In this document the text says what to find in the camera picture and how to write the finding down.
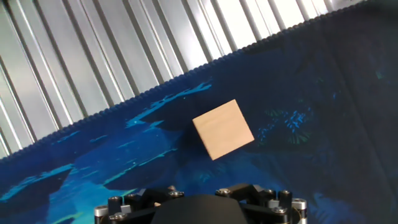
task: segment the silver metal sheet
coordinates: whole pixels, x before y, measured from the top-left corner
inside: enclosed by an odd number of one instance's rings
[[[76,24],[81,30],[82,38],[84,38],[84,44],[90,51],[93,62],[98,69],[98,73],[108,91],[109,96],[112,99],[113,104],[118,104],[124,101],[123,94],[119,89],[119,85],[113,75],[113,71],[106,59],[103,49],[100,46],[99,38],[97,37],[94,28],[86,15],[83,5],[80,0],[64,1],[64,5],[69,11],[69,18],[73,17]]]
[[[164,52],[159,36],[155,33],[153,24],[151,24],[146,9],[142,1],[129,1],[129,10],[132,10],[136,18],[137,25],[139,25],[142,34],[148,44],[151,55],[162,75],[163,81],[168,81],[173,78],[171,67],[167,61],[167,56]]]
[[[318,16],[317,10],[315,9],[312,0],[296,0],[296,2],[306,21]]]
[[[81,120],[83,113],[73,93],[73,88],[68,82],[65,70],[57,58],[57,53],[33,1],[15,0],[9,1],[9,4],[61,124],[65,125],[65,116],[68,122],[70,122],[69,119],[72,119],[72,122]]]
[[[191,70],[207,63],[202,48],[206,47],[200,45],[182,2],[159,0],[159,5],[187,68]]]
[[[138,91],[159,84],[122,1],[99,0]]]
[[[66,69],[76,85],[87,115],[107,108],[110,102],[107,102],[105,98],[107,93],[103,93],[104,89],[101,89],[98,77],[93,71],[95,65],[90,64],[88,60],[90,52],[83,49],[83,43],[80,42],[75,30],[77,27],[72,24],[63,2],[53,0],[37,2],[37,7],[43,13],[43,19],[49,25],[48,31],[52,33]]]
[[[0,33],[1,69],[13,84],[27,119],[32,125],[34,135],[42,138],[56,131],[58,127],[49,104],[44,98],[43,89],[3,5],[0,5],[0,27],[2,27]]]
[[[0,157],[359,0],[0,1]]]
[[[304,17],[295,0],[268,0],[268,2],[281,29],[304,22]]]
[[[256,41],[239,0],[214,0],[214,2],[220,7],[238,49]]]
[[[339,10],[344,7],[351,6],[353,4],[359,3],[362,0],[325,0],[325,3],[330,4],[330,10]]]

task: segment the wooden cube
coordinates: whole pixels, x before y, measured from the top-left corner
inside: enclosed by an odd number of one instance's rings
[[[254,140],[236,100],[194,118],[193,124],[213,160]]]

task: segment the metal bolt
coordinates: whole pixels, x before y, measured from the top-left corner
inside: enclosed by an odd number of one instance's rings
[[[287,208],[283,208],[283,207],[275,207],[272,209],[273,212],[278,213],[278,214],[282,214],[287,212]]]
[[[179,198],[184,196],[184,192],[178,191],[178,190],[173,190],[169,192],[169,195],[173,198]]]
[[[217,194],[219,195],[229,195],[231,193],[230,189],[219,189],[216,191]]]
[[[110,215],[109,219],[110,220],[122,220],[123,218],[126,218],[126,217],[127,217],[126,213],[118,212],[118,213],[115,213],[114,215]]]
[[[295,199],[293,199],[293,201],[294,202],[305,202],[305,200],[301,199],[301,198],[295,198]]]
[[[119,200],[120,197],[119,197],[119,196],[113,196],[113,197],[110,197],[109,199],[110,199],[110,200]]]

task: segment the black mechanical part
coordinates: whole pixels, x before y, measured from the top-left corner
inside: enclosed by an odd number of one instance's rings
[[[276,194],[249,184],[190,197],[175,187],[145,189],[124,196],[124,204],[121,197],[109,198],[108,206],[95,208],[95,223],[306,224],[307,202],[287,190]]]
[[[124,204],[130,205],[131,211],[135,212],[142,208],[141,206],[141,195],[128,194],[124,196]]]
[[[122,212],[121,205],[123,204],[123,198],[119,196],[113,196],[108,198],[108,213],[109,216],[115,213]]]

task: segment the wooden block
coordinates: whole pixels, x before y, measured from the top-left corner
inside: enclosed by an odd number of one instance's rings
[[[193,124],[213,160],[254,140],[236,100],[194,118]]]

